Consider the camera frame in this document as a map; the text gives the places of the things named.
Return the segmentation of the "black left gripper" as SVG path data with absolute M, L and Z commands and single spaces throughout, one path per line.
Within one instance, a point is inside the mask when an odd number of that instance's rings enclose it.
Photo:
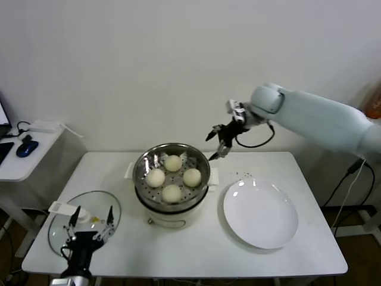
M 64 273 L 90 273 L 89 267 L 92 255 L 100 249 L 114 235 L 114 215 L 113 206 L 110 206 L 105 227 L 99 231 L 85 231 L 74 233 L 81 207 L 78 206 L 74 214 L 70 217 L 68 225 L 63 229 L 67 233 L 66 245 L 61 247 L 61 254 L 67 261 L 67 269 Z

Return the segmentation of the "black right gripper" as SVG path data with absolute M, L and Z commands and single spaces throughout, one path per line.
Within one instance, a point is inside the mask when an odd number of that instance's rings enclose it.
M 227 125 L 215 125 L 212 127 L 212 131 L 207 135 L 206 141 L 211 140 L 218 135 L 219 146 L 217 151 L 208 159 L 209 161 L 225 158 L 230 152 L 233 140 L 240 134 L 249 131 L 242 124 L 232 120 Z

